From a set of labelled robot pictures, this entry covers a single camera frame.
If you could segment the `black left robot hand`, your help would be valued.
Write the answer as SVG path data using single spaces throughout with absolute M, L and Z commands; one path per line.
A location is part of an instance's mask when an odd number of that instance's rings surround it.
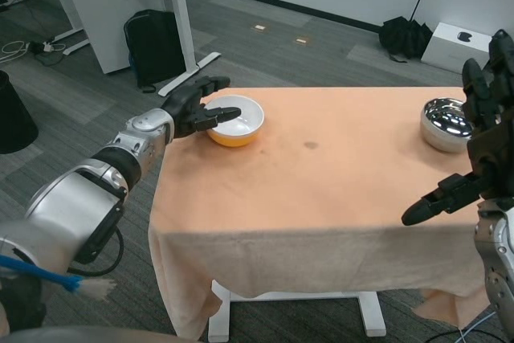
M 188 137 L 196 132 L 213 129 L 221 123 L 238 118 L 240 108 L 207 108 L 201 102 L 209 96 L 230 86 L 230 78 L 226 76 L 205 76 L 192 84 L 182 85 L 174 89 L 161 109 L 173 118 L 173 138 Z

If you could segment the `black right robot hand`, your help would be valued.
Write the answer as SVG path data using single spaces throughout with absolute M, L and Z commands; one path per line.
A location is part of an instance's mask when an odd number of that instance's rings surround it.
M 463 65 L 463 113 L 471 123 L 467 154 L 471 172 L 452 174 L 402 216 L 412 226 L 441 212 L 454 213 L 477 201 L 513 196 L 513 40 L 503 29 L 489 43 L 493 74 L 487 82 L 474 59 Z

